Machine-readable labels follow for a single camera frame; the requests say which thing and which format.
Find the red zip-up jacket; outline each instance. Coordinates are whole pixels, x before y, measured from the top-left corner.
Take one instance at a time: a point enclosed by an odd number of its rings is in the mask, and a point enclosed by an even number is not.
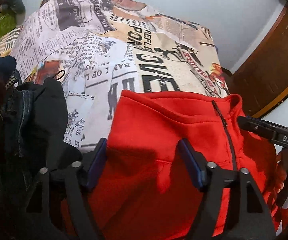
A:
[[[271,193],[275,148],[266,139],[240,130],[240,115],[245,116],[239,95],[211,98],[189,92],[137,94],[123,90],[107,141],[105,169],[87,196],[105,238],[164,240],[187,234],[202,193],[193,187],[176,153],[182,138],[187,138],[207,161],[224,169],[246,167],[278,227],[281,212]],[[228,199],[229,190],[225,189],[215,235],[223,231]],[[71,232],[66,202],[62,212]],[[283,212],[288,218],[288,210]]]

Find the black cord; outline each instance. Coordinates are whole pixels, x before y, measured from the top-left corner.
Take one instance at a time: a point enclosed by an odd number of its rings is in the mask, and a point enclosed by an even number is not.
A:
[[[52,78],[56,77],[61,72],[63,73],[63,75],[61,77],[59,77],[59,78],[56,78],[56,80],[60,80],[61,78],[63,78],[65,76],[65,70],[63,70],[63,69],[58,71]]]

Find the dark red fabric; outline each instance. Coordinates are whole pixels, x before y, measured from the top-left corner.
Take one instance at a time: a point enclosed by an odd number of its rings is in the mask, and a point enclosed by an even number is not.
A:
[[[227,121],[238,169],[246,167],[271,206],[276,151],[267,140],[241,131],[239,95],[211,98],[189,92],[137,94],[123,90],[107,142],[108,160],[95,190],[88,195],[107,240],[158,240],[185,236],[202,194],[192,186],[175,152],[181,138],[222,168],[232,156],[216,101]],[[215,234],[223,230],[229,190],[222,198]],[[62,205],[66,226],[68,210]]]

